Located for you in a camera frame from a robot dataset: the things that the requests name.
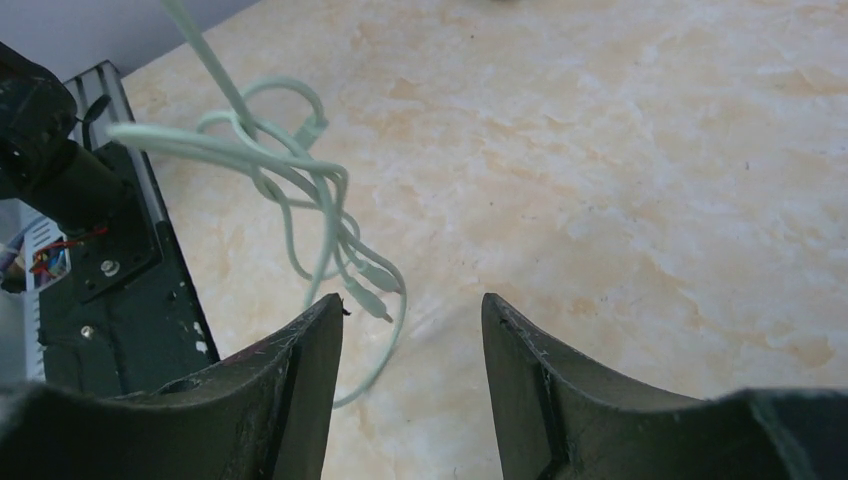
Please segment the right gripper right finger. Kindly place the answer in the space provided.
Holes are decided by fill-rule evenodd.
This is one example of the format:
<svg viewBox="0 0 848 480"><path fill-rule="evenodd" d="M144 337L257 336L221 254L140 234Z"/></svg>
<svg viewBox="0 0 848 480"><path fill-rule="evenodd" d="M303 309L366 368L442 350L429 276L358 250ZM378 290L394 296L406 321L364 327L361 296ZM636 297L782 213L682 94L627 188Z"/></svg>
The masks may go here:
<svg viewBox="0 0 848 480"><path fill-rule="evenodd" d="M843 389L675 394L564 344L494 293L483 348L507 479L843 479Z"/></svg>

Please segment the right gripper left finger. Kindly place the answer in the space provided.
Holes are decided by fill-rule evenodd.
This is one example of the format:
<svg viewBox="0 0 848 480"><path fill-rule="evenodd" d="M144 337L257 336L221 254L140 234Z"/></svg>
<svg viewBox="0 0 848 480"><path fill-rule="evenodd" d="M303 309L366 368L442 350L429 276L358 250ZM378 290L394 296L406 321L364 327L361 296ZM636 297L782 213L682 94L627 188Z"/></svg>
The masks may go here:
<svg viewBox="0 0 848 480"><path fill-rule="evenodd" d="M329 294L286 327L152 393L1 391L5 479L317 479L344 308Z"/></svg>

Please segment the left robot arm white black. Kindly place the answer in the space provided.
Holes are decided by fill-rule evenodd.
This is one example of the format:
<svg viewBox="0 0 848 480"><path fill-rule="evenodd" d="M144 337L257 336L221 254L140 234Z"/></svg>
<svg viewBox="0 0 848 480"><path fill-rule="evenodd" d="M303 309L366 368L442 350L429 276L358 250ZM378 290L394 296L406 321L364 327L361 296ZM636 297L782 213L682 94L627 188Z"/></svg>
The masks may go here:
<svg viewBox="0 0 848 480"><path fill-rule="evenodd" d="M1 197L16 198L71 233L107 223L132 188L97 154L92 124L111 97L78 104L56 75L1 45Z"/></svg>

